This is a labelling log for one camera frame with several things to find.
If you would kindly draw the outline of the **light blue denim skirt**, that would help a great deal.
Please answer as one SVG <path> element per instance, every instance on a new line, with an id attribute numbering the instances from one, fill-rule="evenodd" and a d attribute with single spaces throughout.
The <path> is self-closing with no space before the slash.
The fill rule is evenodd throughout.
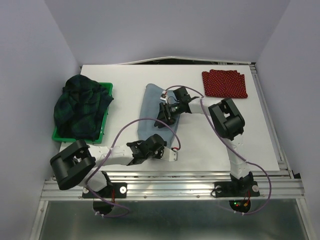
<path id="1" fill-rule="evenodd" d="M 161 94 L 164 89 L 159 86 L 149 83 L 145 87 L 145 92 L 142 99 L 139 118 L 152 118 L 156 119 L 159 114 L 160 106 L 162 102 L 160 100 Z M 158 128 L 154 126 L 157 121 L 142 120 L 138 122 L 137 135 L 139 140 L 146 140 L 154 134 L 160 135 L 164 141 L 167 142 L 167 146 L 172 148 L 172 144 L 175 140 L 174 134 L 167 128 Z"/>

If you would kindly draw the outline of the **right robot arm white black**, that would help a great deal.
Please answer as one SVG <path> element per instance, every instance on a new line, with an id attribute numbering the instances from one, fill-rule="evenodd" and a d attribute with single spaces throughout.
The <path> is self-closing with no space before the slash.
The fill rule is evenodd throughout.
<path id="1" fill-rule="evenodd" d="M 230 181 L 214 183 L 211 195 L 216 198 L 242 197 L 250 193 L 254 183 L 253 174 L 243 156 L 243 133 L 245 120 L 231 98 L 220 101 L 204 96 L 190 96 L 187 87 L 173 91 L 175 102 L 170 102 L 168 92 L 160 95 L 157 119 L 167 125 L 174 124 L 183 113 L 203 114 L 217 137 L 226 146 L 230 163 Z"/>

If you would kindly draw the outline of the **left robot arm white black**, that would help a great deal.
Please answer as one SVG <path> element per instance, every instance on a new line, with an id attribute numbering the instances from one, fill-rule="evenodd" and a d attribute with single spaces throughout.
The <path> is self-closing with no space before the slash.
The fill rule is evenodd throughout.
<path id="1" fill-rule="evenodd" d="M 110 165 L 140 165 L 149 159 L 174 161 L 175 154 L 163 138 L 154 134 L 146 140 L 118 146 L 89 145 L 77 140 L 49 161 L 60 190 L 88 186 L 100 197 L 111 193 L 111 181 L 98 168 Z"/>

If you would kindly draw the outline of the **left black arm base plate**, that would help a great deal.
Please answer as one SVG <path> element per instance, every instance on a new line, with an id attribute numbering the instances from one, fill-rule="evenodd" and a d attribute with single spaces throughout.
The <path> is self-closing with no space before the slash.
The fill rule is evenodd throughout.
<path id="1" fill-rule="evenodd" d="M 84 199 L 93 199 L 96 196 L 89 191 L 90 187 L 97 195 L 105 199 L 125 199 L 127 197 L 127 183 L 125 182 L 103 182 L 86 185 L 82 190 L 82 198 Z"/>

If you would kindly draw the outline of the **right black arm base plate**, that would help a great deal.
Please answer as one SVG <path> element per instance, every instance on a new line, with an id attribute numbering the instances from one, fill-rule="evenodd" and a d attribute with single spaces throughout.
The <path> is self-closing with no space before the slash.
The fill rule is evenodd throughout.
<path id="1" fill-rule="evenodd" d="M 211 195 L 215 198 L 241 198 L 245 196 L 259 197 L 260 191 L 258 183 L 254 181 L 245 186 L 240 186 L 231 181 L 218 181 L 214 183 Z"/>

